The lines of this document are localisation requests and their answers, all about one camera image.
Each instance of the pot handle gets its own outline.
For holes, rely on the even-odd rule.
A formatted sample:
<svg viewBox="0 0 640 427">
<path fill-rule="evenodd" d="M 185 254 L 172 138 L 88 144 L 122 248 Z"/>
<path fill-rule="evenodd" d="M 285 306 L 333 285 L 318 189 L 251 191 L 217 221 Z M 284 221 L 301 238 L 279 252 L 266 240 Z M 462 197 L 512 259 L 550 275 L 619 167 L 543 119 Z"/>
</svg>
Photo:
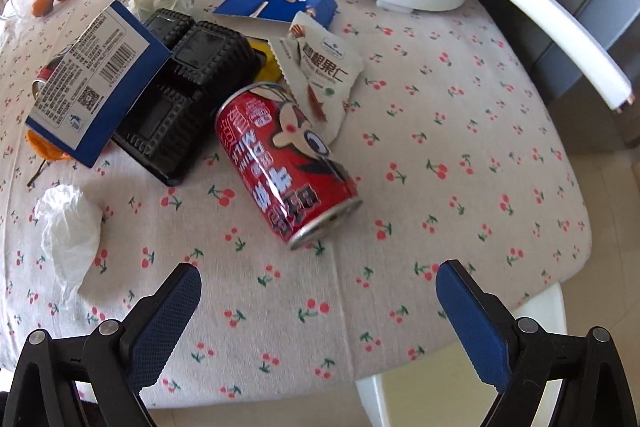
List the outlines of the pot handle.
<svg viewBox="0 0 640 427">
<path fill-rule="evenodd" d="M 556 0 L 510 0 L 574 61 L 609 108 L 635 100 L 625 73 L 593 36 Z"/>
</svg>

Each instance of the blue gripper pad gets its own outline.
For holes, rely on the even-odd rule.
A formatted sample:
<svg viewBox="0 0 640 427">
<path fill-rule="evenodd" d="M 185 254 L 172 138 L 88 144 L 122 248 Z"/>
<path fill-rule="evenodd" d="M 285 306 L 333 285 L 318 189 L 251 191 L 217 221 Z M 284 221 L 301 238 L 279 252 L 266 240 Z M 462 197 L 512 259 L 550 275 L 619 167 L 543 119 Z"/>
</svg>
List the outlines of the blue gripper pad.
<svg viewBox="0 0 640 427">
<path fill-rule="evenodd" d="M 155 295 L 140 299 L 124 319 L 121 351 L 127 383 L 135 393 L 158 381 L 184 328 L 200 302 L 202 280 L 196 268 L 181 263 Z"/>
<path fill-rule="evenodd" d="M 450 262 L 438 270 L 436 293 L 480 380 L 504 393 L 511 380 L 508 344 Z"/>
</svg>

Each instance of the red soda can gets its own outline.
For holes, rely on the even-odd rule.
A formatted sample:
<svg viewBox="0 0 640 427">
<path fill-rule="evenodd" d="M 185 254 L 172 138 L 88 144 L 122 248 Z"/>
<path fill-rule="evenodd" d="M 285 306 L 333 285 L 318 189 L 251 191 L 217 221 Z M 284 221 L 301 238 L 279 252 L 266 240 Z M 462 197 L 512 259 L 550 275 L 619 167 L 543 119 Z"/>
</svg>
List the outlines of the red soda can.
<svg viewBox="0 0 640 427">
<path fill-rule="evenodd" d="M 244 186 L 291 250 L 324 235 L 361 204 L 353 179 L 276 84 L 239 90 L 220 108 L 216 134 Z"/>
</svg>

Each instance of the blue cardboard piece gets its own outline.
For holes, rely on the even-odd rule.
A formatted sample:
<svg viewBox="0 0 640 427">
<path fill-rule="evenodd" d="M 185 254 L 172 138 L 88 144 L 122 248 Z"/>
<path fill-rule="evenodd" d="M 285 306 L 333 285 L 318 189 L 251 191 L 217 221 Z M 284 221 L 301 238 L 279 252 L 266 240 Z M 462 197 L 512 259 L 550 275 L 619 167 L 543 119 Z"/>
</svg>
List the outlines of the blue cardboard piece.
<svg viewBox="0 0 640 427">
<path fill-rule="evenodd" d="M 225 0 L 213 13 L 283 22 L 288 27 L 301 11 L 329 29 L 337 7 L 335 0 Z"/>
<path fill-rule="evenodd" d="M 26 124 L 92 167 L 169 56 L 142 23 L 114 1 L 60 60 Z"/>
</svg>

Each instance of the cherry pattern tablecloth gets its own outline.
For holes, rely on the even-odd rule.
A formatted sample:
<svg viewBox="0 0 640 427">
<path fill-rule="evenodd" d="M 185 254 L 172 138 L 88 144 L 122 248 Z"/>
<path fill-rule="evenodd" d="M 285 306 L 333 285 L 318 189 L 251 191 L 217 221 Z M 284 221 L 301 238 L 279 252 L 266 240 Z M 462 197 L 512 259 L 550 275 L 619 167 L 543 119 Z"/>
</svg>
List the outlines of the cherry pattern tablecloth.
<svg viewBox="0 0 640 427">
<path fill-rule="evenodd" d="M 529 77 L 485 10 L 404 15 L 337 0 L 332 31 L 366 61 L 333 145 L 364 200 L 348 224 L 290 252 L 212 139 L 167 189 L 114 144 L 88 169 L 39 163 L 24 141 L 31 81 L 111 0 L 72 0 L 9 23 L 0 55 L 0 362 L 28 333 L 90 333 L 122 319 L 177 263 L 202 274 L 200 306 L 150 407 L 306 394 L 418 359 L 454 334 L 438 264 L 457 258 L 510 307 L 574 275 L 590 254 L 580 189 Z M 196 0 L 203 17 L 223 0 Z M 62 309 L 34 206 L 73 184 L 104 211 L 75 304 Z M 81 385 L 87 399 L 91 390 Z"/>
</svg>

